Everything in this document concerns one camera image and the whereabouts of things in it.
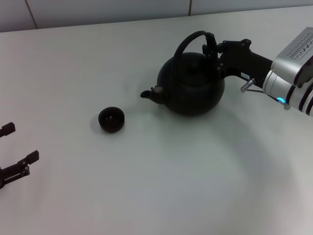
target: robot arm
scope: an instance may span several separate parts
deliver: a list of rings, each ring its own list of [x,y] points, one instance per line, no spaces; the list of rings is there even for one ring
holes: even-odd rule
[[[249,49],[251,41],[223,41],[217,46],[224,76],[238,76],[285,106],[313,117],[313,28],[306,28],[274,61]]]

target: wall tile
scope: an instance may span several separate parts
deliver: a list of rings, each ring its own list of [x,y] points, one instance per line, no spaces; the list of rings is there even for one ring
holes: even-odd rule
[[[39,28],[187,16],[189,0],[28,0]]]
[[[313,5],[313,0],[193,0],[191,15]]]
[[[0,32],[34,28],[24,0],[0,0]]]

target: white table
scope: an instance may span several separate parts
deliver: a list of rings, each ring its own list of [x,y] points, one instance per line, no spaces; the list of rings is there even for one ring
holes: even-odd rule
[[[139,97],[197,30],[274,59],[312,22],[313,6],[0,34],[0,124],[17,128],[0,166],[40,153],[0,190],[1,234],[313,234],[312,118],[237,77],[200,117]],[[113,135],[108,106],[126,116]]]

